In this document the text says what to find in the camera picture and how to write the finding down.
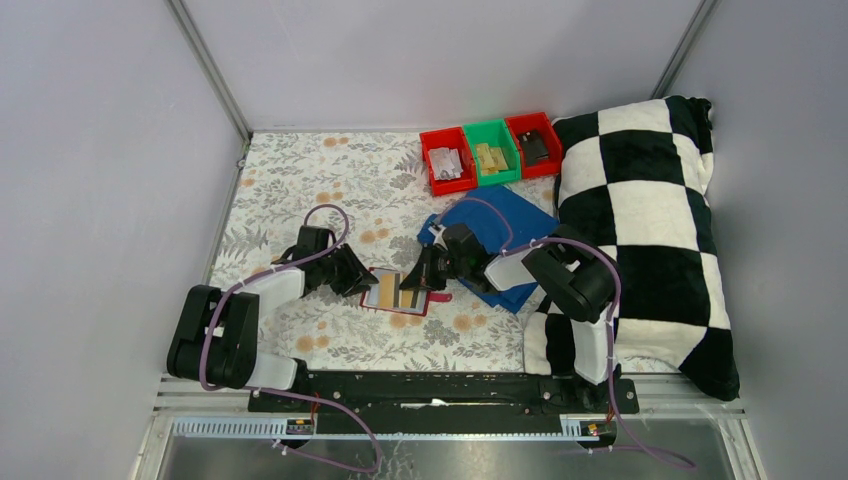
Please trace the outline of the red leather card holder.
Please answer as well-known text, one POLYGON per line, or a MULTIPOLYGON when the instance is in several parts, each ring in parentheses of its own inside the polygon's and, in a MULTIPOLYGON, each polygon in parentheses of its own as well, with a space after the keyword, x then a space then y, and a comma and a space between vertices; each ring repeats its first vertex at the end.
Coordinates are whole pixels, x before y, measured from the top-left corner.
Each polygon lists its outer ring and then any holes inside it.
POLYGON ((404 273, 387 268, 370 268, 369 272, 378 280, 362 294, 359 305, 363 308, 397 314, 425 317, 430 304, 447 304, 453 295, 427 290, 402 290, 400 283, 404 273))

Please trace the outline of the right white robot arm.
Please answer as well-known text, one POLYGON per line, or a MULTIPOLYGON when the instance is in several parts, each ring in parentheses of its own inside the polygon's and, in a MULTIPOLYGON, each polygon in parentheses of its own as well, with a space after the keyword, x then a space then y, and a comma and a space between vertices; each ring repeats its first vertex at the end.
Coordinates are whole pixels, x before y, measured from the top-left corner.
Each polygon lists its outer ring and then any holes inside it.
POLYGON ((401 290, 442 291, 459 280, 476 293, 505 292, 535 284, 568 319, 575 344, 575 402, 597 412, 613 398, 607 379, 615 366, 612 315, 620 302, 616 263, 576 229, 558 225, 549 235, 499 253, 487 250, 464 224, 431 228, 401 290))

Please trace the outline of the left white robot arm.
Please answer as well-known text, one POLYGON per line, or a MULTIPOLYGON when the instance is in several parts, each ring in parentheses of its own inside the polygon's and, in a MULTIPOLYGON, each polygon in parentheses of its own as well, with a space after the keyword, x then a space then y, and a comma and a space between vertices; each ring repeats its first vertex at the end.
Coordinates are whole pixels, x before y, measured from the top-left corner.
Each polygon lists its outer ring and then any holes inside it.
POLYGON ((238 284, 235 292, 209 285, 189 290, 167 355, 167 372, 205 379, 213 387, 270 388, 282 408, 299 410, 310 397, 308 381, 298 376, 305 363, 259 353, 260 321, 322 286, 350 297, 377 283, 332 230, 302 226, 294 246, 270 269, 238 284))

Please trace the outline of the gold card sleeve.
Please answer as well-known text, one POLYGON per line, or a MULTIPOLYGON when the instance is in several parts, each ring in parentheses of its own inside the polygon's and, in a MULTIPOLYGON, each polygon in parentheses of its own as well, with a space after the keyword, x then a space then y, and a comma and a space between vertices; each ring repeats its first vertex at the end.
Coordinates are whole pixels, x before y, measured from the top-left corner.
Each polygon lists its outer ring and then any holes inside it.
POLYGON ((399 300, 398 272, 382 273, 379 277, 376 306, 379 308, 398 308, 399 300))
POLYGON ((422 314, 426 309, 428 294, 426 290, 400 290, 398 308, 404 312, 422 314))

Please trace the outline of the gold card left sleeve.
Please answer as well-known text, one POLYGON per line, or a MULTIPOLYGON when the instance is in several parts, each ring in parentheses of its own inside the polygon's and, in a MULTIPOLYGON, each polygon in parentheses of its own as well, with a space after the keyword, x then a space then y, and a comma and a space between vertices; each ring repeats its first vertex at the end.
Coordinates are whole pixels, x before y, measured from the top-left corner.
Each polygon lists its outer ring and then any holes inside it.
POLYGON ((382 273, 379 277, 376 306, 379 308, 398 308, 399 300, 398 272, 382 273))

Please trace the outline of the silver cards in bin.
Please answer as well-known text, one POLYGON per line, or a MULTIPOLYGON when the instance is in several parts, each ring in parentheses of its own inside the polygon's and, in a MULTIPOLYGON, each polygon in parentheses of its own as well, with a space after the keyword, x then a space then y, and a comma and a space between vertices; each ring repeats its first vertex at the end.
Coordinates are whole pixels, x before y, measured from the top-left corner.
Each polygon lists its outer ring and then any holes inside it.
POLYGON ((459 150, 440 147, 428 151, 433 176, 438 181, 459 179, 464 171, 459 150))

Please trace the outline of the gold cards in bin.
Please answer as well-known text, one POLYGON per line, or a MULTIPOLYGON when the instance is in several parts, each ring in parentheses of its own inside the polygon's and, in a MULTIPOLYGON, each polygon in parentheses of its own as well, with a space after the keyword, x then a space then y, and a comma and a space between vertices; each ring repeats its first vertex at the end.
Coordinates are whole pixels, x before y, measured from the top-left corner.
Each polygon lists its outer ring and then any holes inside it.
POLYGON ((476 144, 475 153, 482 176, 496 175, 509 169, 501 147, 490 146, 487 143, 476 144))

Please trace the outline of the black cards in bin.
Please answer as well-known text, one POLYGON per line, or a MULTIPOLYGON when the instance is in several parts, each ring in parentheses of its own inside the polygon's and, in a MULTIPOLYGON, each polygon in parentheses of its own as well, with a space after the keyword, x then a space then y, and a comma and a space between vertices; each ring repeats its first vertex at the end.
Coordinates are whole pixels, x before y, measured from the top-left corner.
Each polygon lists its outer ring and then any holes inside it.
POLYGON ((549 159, 548 148, 538 130, 522 133, 518 136, 518 140, 526 167, 537 166, 549 159))

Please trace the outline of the blue folded cloth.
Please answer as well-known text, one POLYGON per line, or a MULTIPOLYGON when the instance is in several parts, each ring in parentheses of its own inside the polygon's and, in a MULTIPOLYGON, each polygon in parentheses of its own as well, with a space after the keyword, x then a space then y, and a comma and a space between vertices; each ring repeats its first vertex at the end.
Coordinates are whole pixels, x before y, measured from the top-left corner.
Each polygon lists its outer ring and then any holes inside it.
MULTIPOLYGON (((465 224, 490 253, 498 253, 504 242, 510 238, 505 223, 509 224, 512 231, 512 239, 507 249, 524 245, 531 239, 545 237, 559 225, 557 219, 504 186, 478 188, 467 192, 462 198, 476 198, 491 205, 502 214, 505 222, 491 208, 480 202, 466 200, 453 206, 441 218, 441 224, 465 224)), ((437 216, 438 214, 431 214, 418 232, 417 240, 422 245, 434 242, 435 236, 429 227, 437 216)), ((521 310, 537 288, 537 284, 531 283, 497 294, 482 294, 475 291, 468 281, 458 281, 489 306, 500 306, 513 314, 521 310)))

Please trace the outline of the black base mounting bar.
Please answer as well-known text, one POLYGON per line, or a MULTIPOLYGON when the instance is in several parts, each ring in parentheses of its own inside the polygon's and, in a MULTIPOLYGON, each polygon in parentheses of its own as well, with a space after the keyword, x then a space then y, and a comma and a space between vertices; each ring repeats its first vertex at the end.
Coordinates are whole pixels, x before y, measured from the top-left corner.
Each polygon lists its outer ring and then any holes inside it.
POLYGON ((303 414, 325 435, 361 430, 328 401, 352 410, 376 434, 556 434, 563 415, 605 419, 611 397, 623 414, 640 410, 633 381, 617 378, 608 387, 575 375, 306 371, 294 391, 294 399, 260 393, 248 409, 303 414))

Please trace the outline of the left red plastic bin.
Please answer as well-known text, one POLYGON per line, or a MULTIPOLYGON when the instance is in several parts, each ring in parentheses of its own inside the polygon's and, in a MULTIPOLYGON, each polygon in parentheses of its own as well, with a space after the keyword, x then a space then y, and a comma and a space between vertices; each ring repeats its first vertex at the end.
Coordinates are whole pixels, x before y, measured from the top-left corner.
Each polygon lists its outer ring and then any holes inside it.
POLYGON ((433 196, 470 191, 478 186, 476 163, 461 127, 425 131, 419 139, 433 196))

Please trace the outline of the red plastic bin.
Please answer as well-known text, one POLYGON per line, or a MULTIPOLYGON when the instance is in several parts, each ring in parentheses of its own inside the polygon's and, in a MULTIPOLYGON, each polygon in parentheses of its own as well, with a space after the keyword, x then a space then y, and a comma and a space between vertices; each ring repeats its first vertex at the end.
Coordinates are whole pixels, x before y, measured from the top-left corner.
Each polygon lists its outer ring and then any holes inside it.
POLYGON ((558 175, 563 147, 545 112, 505 118, 520 155, 521 178, 558 175))
POLYGON ((433 196, 470 191, 478 186, 476 163, 461 127, 425 131, 419 139, 433 196))

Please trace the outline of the green plastic bin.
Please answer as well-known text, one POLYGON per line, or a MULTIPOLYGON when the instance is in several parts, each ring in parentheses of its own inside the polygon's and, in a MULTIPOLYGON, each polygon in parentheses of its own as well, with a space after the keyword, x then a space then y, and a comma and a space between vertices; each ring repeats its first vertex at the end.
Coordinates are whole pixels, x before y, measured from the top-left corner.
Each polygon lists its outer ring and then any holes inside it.
POLYGON ((491 186, 521 179, 521 158, 503 119, 462 126, 471 148, 478 185, 491 186))

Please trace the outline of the right red plastic bin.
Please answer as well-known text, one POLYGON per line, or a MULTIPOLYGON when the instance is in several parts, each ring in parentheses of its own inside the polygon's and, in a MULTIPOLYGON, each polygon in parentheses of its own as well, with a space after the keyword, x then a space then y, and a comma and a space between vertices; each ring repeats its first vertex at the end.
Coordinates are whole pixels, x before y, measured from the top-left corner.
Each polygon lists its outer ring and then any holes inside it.
POLYGON ((563 147, 545 112, 505 118, 520 155, 521 178, 558 175, 563 147))

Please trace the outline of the black white checkered pillow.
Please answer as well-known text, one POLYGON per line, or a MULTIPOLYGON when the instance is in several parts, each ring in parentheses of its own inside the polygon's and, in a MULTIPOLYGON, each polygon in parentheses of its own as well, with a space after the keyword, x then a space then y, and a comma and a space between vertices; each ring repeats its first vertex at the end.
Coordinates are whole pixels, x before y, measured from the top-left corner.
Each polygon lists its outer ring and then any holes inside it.
POLYGON ((674 95, 555 119, 564 158, 554 205, 617 263, 617 358, 661 361, 732 401, 740 379, 706 198, 711 109, 674 95))

